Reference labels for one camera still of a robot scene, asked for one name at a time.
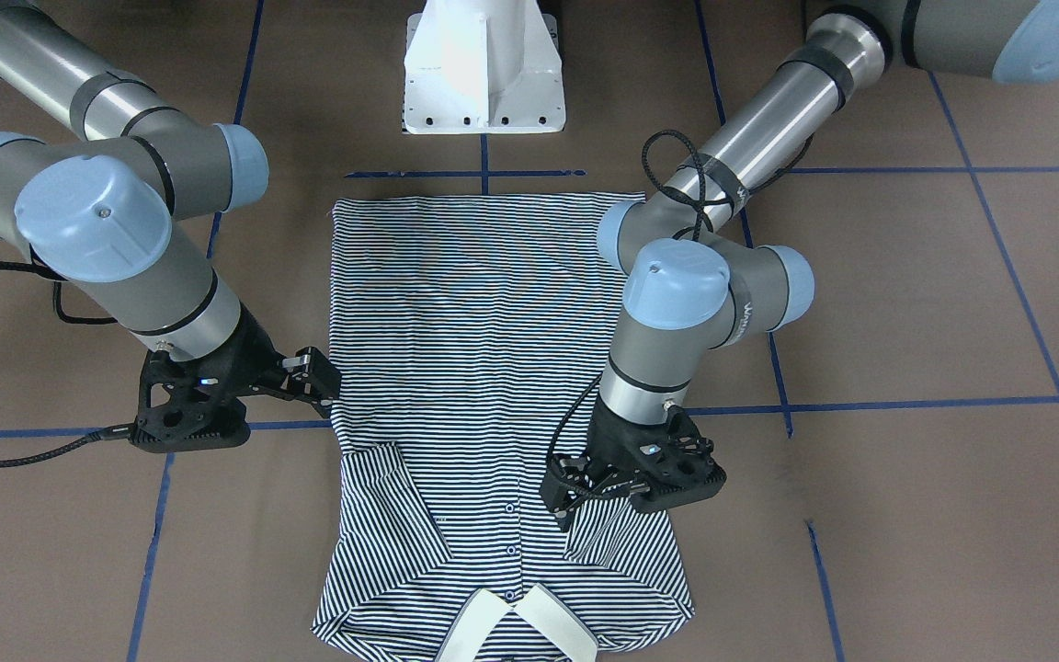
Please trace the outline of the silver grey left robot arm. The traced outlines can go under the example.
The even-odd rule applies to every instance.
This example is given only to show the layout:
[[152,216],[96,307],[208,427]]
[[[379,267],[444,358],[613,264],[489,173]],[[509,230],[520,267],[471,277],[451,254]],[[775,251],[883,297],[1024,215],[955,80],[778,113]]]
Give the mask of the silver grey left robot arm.
[[794,535],[1059,545],[1059,80],[894,64],[730,235],[797,246],[818,299],[769,341],[754,409],[730,356],[703,369],[731,479],[674,511],[682,549],[772,536],[740,453],[776,404]]

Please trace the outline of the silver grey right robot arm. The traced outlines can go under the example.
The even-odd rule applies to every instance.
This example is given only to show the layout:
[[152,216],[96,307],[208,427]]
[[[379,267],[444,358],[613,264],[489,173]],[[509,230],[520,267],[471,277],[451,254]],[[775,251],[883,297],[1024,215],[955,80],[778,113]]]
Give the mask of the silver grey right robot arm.
[[182,219],[251,205],[268,156],[248,129],[199,124],[26,1],[0,1],[0,79],[76,142],[0,131],[0,239],[88,294],[167,361],[170,394],[268,394],[326,416],[339,373],[321,352],[282,356]]

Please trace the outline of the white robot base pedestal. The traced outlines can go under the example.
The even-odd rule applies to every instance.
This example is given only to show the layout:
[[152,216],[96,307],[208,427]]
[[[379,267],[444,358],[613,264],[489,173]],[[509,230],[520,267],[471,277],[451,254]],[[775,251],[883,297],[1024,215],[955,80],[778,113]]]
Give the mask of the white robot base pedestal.
[[406,22],[409,135],[535,135],[567,121],[554,13],[537,1],[428,1]]

